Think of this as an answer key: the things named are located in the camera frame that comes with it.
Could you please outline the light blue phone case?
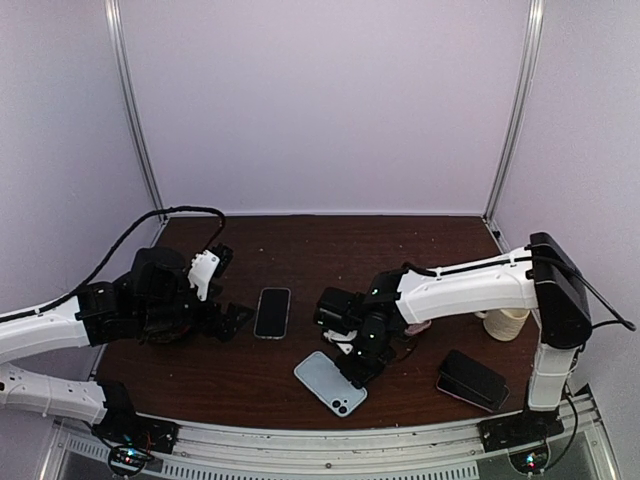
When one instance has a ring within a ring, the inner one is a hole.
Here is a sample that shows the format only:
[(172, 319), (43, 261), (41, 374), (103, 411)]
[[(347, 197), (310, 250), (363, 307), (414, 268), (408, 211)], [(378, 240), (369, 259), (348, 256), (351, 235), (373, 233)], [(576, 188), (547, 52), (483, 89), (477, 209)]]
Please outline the light blue phone case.
[(322, 351), (314, 351), (293, 370), (296, 379), (339, 418), (348, 417), (368, 398), (365, 388), (356, 388)]

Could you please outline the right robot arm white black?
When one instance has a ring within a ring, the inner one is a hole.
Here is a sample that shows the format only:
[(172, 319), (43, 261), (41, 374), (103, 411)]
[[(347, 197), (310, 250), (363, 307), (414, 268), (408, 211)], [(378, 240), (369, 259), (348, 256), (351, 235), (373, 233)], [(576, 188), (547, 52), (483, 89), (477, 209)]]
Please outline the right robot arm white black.
[(406, 262), (375, 276), (364, 293), (328, 287), (313, 321), (340, 349), (343, 376), (364, 387), (391, 361), (392, 338), (410, 337), (436, 319), (505, 309), (539, 316), (527, 408), (512, 423), (517, 438), (530, 442), (550, 426), (575, 354), (593, 332), (581, 272), (551, 235), (534, 233), (524, 247), (458, 265)]

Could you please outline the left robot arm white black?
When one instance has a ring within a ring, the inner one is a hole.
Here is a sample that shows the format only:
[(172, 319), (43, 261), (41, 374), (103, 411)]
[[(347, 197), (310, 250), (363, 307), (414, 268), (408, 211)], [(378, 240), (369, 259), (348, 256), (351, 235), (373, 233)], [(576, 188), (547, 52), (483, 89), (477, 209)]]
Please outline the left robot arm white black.
[(144, 424), (117, 382), (74, 382), (22, 372), (13, 361), (45, 352), (119, 340), (166, 344), (189, 334), (231, 340), (253, 309), (222, 306), (215, 279), (233, 252), (220, 244), (186, 261), (167, 247), (142, 248), (130, 271), (94, 282), (49, 304), (1, 318), (1, 405), (105, 426), (123, 444), (137, 442)]

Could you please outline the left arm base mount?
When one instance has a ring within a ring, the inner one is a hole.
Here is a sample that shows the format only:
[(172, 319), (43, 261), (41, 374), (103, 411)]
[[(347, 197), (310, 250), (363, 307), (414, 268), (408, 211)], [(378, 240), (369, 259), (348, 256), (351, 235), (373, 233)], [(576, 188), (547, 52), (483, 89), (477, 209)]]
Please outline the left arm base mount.
[(171, 454), (179, 426), (169, 420), (140, 415), (120, 382), (98, 381), (106, 413), (98, 423), (89, 423), (91, 433), (108, 449), (107, 466), (113, 474), (130, 479), (140, 474), (155, 453)]

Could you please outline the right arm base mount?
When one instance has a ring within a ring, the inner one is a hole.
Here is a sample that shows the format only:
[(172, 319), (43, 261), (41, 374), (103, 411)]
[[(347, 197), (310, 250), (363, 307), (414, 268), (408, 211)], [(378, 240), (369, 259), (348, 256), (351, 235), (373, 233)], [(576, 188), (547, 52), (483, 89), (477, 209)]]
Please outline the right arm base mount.
[(484, 452), (508, 451), (519, 474), (545, 473), (552, 465), (549, 440), (564, 432), (559, 410), (559, 402), (540, 406), (527, 400), (518, 413), (481, 421), (478, 432)]

